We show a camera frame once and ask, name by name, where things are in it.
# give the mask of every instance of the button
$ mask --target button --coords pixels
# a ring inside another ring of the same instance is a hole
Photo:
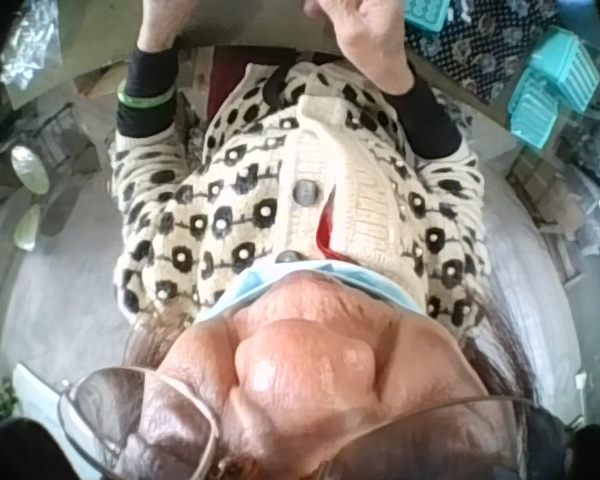
[[[293,263],[304,260],[304,255],[295,250],[285,250],[276,257],[276,263]]]
[[[293,199],[302,207],[315,205],[320,197],[320,187],[311,180],[298,180],[293,186]]]

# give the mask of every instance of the black undershirt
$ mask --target black undershirt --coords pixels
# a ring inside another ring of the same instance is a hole
[[[136,49],[131,55],[125,93],[132,97],[156,97],[171,88],[177,75],[175,49],[159,53]],[[462,136],[429,85],[417,74],[415,78],[414,87],[408,93],[385,95],[385,98],[396,109],[414,154],[431,160],[448,157],[458,151]],[[175,95],[167,103],[148,109],[119,104],[118,130],[125,137],[149,137],[169,127],[175,111]]]

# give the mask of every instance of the green bracelet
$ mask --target green bracelet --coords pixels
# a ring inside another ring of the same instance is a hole
[[[163,105],[171,100],[173,94],[176,92],[175,83],[171,85],[171,88],[157,97],[150,98],[141,98],[141,97],[132,97],[124,93],[124,89],[127,86],[127,81],[123,80],[118,85],[118,101],[123,105],[131,108],[153,108],[159,105]]]

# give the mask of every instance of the navy polka dot cloth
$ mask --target navy polka dot cloth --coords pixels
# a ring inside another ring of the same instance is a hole
[[[453,20],[439,33],[407,24],[407,45],[488,104],[549,27],[559,24],[556,3],[451,0]]]

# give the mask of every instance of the polka dot fabric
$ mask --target polka dot fabric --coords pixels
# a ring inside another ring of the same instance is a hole
[[[485,103],[495,99],[542,34],[559,24],[557,0],[451,0],[441,32],[407,24],[407,45]]]
[[[264,88],[273,70],[247,70],[202,152],[185,155],[173,127],[145,139],[118,135],[122,311],[133,322],[185,326],[247,268],[283,252],[323,258],[316,230],[325,192],[340,182],[331,247],[396,281],[461,338],[478,323],[468,292],[484,291],[489,269],[475,156],[463,144],[421,164],[382,95],[335,65],[291,68],[272,109]],[[342,243],[347,237],[356,241]]]

